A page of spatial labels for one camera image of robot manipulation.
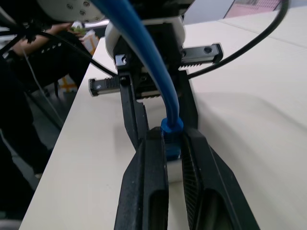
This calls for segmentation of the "small white green object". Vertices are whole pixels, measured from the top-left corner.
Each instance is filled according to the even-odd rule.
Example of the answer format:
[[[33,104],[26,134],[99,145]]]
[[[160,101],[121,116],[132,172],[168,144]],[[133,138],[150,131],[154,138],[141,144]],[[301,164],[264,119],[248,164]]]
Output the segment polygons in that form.
[[[79,33],[81,35],[84,35],[86,33],[86,29],[85,29],[84,25],[79,21],[75,21],[72,24],[70,30],[74,33]]]

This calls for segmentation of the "yellow frame stand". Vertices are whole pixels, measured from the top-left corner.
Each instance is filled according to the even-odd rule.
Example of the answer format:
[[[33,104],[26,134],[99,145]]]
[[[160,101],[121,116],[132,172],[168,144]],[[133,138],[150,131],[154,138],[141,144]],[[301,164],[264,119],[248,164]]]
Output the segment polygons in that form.
[[[63,93],[77,92],[78,88],[69,75],[58,80],[59,91]]]

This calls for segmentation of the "person's bare hand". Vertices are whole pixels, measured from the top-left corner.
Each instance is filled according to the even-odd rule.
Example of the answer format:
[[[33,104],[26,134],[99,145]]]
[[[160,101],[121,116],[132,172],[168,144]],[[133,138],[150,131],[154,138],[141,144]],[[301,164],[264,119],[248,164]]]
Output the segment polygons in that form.
[[[73,23],[61,23],[61,24],[55,24],[52,25],[52,27],[48,30],[46,30],[46,33],[56,35],[61,31],[68,31]]]

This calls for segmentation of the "grey laptop with pink screen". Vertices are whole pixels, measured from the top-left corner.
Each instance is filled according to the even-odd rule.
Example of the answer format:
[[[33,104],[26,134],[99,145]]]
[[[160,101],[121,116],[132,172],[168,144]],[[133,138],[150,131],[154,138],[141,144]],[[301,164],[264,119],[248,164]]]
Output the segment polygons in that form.
[[[279,5],[280,0],[234,0],[225,18],[272,12]]]

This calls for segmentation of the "person in dark clothes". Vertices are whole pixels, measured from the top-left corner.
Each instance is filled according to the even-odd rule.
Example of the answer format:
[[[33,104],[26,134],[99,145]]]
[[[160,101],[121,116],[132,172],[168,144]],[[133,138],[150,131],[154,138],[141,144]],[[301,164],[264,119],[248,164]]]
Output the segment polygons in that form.
[[[12,159],[15,151],[41,177],[51,150],[40,140],[23,86],[53,83],[69,75],[80,86],[89,61],[68,44],[38,36],[0,55],[0,213],[22,219],[34,190]]]

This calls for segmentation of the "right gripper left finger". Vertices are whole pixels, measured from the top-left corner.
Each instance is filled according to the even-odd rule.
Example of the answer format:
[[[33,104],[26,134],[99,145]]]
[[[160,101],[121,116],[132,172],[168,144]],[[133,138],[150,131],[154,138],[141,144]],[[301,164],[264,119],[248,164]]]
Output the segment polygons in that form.
[[[167,230],[168,202],[165,143],[155,127],[124,172],[114,230]]]

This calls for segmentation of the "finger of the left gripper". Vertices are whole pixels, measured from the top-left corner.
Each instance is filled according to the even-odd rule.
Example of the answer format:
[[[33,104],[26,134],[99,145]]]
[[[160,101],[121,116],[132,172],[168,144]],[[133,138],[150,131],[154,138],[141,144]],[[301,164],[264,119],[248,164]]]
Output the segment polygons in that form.
[[[135,150],[137,150],[149,130],[146,109],[143,103],[137,102],[131,75],[120,78],[120,95],[124,126]]]
[[[185,70],[178,72],[177,92],[179,99],[179,116],[184,127],[198,128],[198,111],[190,86],[189,78]]]

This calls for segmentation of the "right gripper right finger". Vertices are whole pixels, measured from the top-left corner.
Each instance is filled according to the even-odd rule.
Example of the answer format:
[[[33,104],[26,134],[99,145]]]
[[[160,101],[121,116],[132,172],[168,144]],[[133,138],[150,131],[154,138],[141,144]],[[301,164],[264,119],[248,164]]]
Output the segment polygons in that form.
[[[181,156],[189,230],[260,230],[233,171],[197,129],[185,129]]]

